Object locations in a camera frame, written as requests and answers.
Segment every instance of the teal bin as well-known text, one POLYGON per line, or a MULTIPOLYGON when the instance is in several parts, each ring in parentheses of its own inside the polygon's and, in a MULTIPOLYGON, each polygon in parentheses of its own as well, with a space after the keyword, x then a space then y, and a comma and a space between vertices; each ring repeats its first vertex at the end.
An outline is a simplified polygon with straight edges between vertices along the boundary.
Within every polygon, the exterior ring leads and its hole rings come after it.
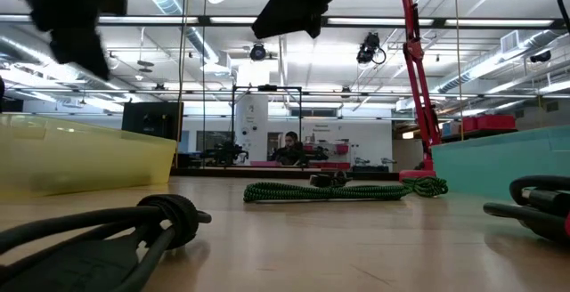
POLYGON ((570 176, 570 126, 434 146, 437 176, 450 191, 510 199, 509 184, 534 174, 570 176))

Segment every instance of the black screen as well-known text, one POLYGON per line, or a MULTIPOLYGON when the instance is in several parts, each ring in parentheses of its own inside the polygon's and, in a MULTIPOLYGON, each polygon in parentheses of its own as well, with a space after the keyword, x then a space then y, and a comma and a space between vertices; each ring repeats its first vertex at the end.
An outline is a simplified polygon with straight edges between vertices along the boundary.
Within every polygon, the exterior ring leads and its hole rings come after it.
POLYGON ((176 140, 182 114, 174 102, 127 103, 122 130, 176 140))

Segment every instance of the white column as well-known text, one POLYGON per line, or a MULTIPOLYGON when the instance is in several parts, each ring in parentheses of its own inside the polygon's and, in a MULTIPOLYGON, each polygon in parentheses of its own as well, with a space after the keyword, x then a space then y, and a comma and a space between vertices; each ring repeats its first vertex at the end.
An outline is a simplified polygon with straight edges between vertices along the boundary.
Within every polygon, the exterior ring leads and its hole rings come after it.
MULTIPOLYGON (((241 65, 237 85, 253 86, 269 84, 269 70, 261 62, 241 65)), ((236 144, 249 152, 249 161, 267 160, 268 96, 236 93, 235 133, 236 144)))

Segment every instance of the green coiled cable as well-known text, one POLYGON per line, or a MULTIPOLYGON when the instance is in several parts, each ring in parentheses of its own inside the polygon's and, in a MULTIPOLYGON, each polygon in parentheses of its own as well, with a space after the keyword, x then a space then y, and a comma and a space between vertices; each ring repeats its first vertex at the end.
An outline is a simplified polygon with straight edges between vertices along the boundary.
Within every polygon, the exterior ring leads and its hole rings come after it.
POLYGON ((404 179, 403 185, 357 185, 328 188, 296 186, 278 182, 257 182, 248 185, 243 193, 243 200, 244 202, 304 199, 397 200, 412 192, 416 192, 421 197, 433 198, 445 194, 447 191, 447 182, 437 177, 404 179))

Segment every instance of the translucent yellow bin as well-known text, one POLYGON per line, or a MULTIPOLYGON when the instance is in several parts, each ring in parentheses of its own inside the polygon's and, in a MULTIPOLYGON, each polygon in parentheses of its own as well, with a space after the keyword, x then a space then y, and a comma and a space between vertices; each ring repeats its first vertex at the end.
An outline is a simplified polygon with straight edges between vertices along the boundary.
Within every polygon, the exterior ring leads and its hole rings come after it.
POLYGON ((168 182, 176 142, 32 115, 0 115, 0 196, 168 182))

